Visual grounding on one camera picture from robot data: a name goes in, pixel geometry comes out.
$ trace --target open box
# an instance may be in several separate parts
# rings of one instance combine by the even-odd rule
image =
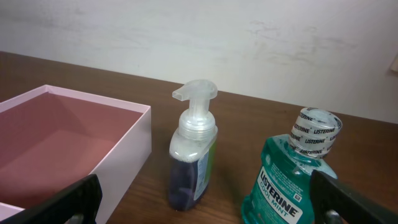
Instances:
[[[0,220],[96,174],[106,223],[150,152],[150,106],[49,85],[2,102]]]

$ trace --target brown wooden surface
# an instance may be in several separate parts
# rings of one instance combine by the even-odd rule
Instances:
[[[43,84],[152,107],[152,154],[108,223],[239,223],[265,139],[288,133],[302,108],[220,91],[210,105],[219,129],[210,186],[194,209],[176,212],[167,204],[168,153],[188,108],[172,98],[181,84],[0,52],[0,101]],[[398,212],[398,125],[336,115],[343,130],[326,161],[342,182]]]

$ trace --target soap dispenser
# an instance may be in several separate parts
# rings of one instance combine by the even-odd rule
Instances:
[[[190,81],[173,92],[180,101],[190,100],[169,150],[169,203],[176,210],[192,208],[208,187],[218,132],[209,104],[216,96],[217,86],[208,80]]]

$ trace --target bottle label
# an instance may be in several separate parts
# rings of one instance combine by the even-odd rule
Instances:
[[[197,200],[203,194],[209,183],[215,152],[216,142],[214,142],[205,155],[198,160],[198,180],[196,191],[193,196],[194,200]]]
[[[270,172],[272,176],[279,177],[279,182],[285,182],[284,189],[281,191],[275,185],[275,178],[270,177],[264,167],[261,167],[259,176],[257,178],[257,186],[253,189],[252,204],[259,216],[263,218],[264,223],[278,223],[278,224],[296,224],[303,211],[293,204],[285,194],[291,195],[297,202],[300,202],[302,191],[298,186],[292,183],[288,178],[283,178],[283,173],[273,164]]]

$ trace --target foaming hand soap bottle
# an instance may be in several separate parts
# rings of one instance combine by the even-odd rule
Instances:
[[[209,104],[216,96],[217,86],[208,80],[190,81],[173,92],[180,101],[190,100],[170,143],[169,204],[176,210],[192,208],[207,189],[218,132]]]
[[[335,115],[304,108],[290,134],[268,138],[261,153],[259,175],[242,204],[244,222],[312,223],[311,173],[320,170],[337,178],[322,158],[329,153],[341,127]]]

